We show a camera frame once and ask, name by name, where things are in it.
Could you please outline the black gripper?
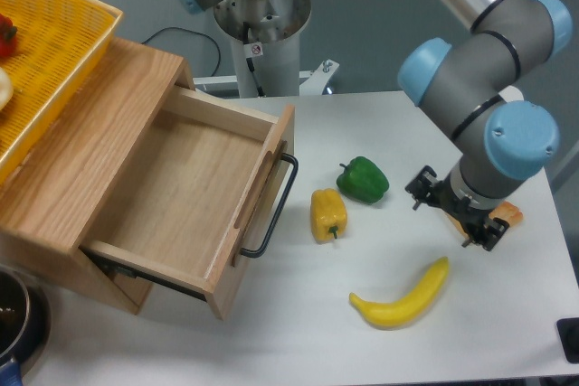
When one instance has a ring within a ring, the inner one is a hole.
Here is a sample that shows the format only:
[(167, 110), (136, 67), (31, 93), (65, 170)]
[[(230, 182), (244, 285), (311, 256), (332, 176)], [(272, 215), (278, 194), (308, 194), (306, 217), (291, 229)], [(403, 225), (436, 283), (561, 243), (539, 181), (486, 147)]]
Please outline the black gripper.
[(466, 233), (466, 240), (461, 244), (463, 248), (476, 245), (492, 251), (509, 229), (507, 221), (489, 218), (489, 213), (497, 206), (496, 199), (475, 193), (470, 188), (460, 187), (455, 191), (450, 177), (438, 182), (437, 174), (429, 165), (425, 165), (404, 190), (413, 198), (414, 211), (423, 204), (430, 207), (439, 205), (456, 219)]

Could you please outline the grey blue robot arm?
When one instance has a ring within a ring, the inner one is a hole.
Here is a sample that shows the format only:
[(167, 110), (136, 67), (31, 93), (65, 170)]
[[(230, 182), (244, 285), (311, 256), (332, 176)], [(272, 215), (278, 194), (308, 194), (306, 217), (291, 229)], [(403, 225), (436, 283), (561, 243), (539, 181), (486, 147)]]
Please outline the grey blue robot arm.
[[(559, 0), (442, 0), (470, 30), (452, 46), (435, 38), (403, 62), (397, 81), (413, 104), (462, 153), (447, 177), (424, 167), (408, 183), (417, 204), (447, 212), (467, 244), (493, 249), (508, 230), (498, 206), (538, 173), (559, 145), (559, 130), (543, 108), (506, 102), (502, 91), (569, 43), (572, 17)], [(303, 92), (299, 35), (310, 0), (180, 0), (198, 14), (212, 10), (233, 49), (239, 94)]]

